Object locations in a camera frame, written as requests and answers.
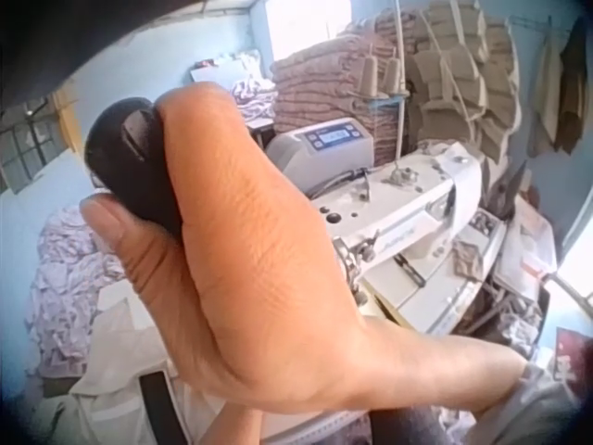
blue wall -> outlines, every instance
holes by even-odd
[[[243,15],[189,19],[131,34],[73,75],[82,138],[113,102],[129,96],[154,100],[188,84],[189,69],[197,61],[253,48],[247,11]]]
[[[266,0],[258,0],[249,10],[253,40],[261,53],[262,73],[271,79],[270,66],[274,61],[271,49],[270,26],[266,12]]]
[[[427,0],[402,0],[402,8],[428,4]],[[552,16],[555,27],[570,30],[580,11],[575,1],[562,0],[480,0],[486,14],[506,18],[522,16],[546,22]],[[352,0],[354,19],[365,19],[391,7],[391,0]],[[527,159],[529,129],[533,119],[531,87],[539,65],[539,53],[544,42],[541,32],[512,27],[521,69],[521,102],[524,120],[520,131],[511,139],[512,166],[518,168]],[[589,86],[593,88],[593,40],[588,44]],[[591,125],[572,156],[547,153],[529,159],[534,184],[541,194],[541,211],[553,223],[556,236],[562,240],[570,231],[593,186],[593,133]]]
[[[17,396],[25,384],[29,341],[24,318],[37,271],[37,241],[47,218],[78,204],[94,187],[82,160],[66,151],[40,171],[38,179],[17,195],[0,195],[0,349],[2,397]]]

purple fabric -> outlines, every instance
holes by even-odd
[[[32,342],[28,375],[84,374],[99,291],[124,278],[119,260],[104,253],[78,207],[53,214],[37,244],[40,264],[25,323]]]

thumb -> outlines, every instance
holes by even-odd
[[[156,298],[170,286],[183,251],[159,226],[128,212],[113,196],[95,195],[81,203],[89,226],[120,258],[128,279],[143,298]]]
[[[121,260],[180,376],[190,384],[204,384],[197,376],[209,366],[205,358],[214,356],[214,338],[181,245],[165,229],[133,216],[111,195],[85,199],[81,212]]]

fingernail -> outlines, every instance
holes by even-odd
[[[111,248],[115,247],[123,237],[123,224],[99,200],[88,197],[81,202],[82,217],[87,224]]]

stacked fabric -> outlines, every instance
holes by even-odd
[[[508,161],[509,137],[521,123],[516,51],[504,21],[477,1],[434,1],[419,11],[419,52],[408,64],[418,139],[465,142],[496,165]]]
[[[397,145],[397,113],[373,109],[356,97],[364,59],[378,59],[379,78],[396,48],[376,32],[344,33],[271,66],[278,96],[274,104],[276,133],[341,118],[354,118],[374,137],[375,163],[393,161]]]
[[[377,34],[397,48],[395,16],[392,9],[386,9],[373,19],[365,19],[352,23],[347,27],[346,32],[357,35]],[[415,27],[416,15],[410,12],[402,12],[401,30],[404,37],[404,52],[406,54],[414,54],[416,52]]]

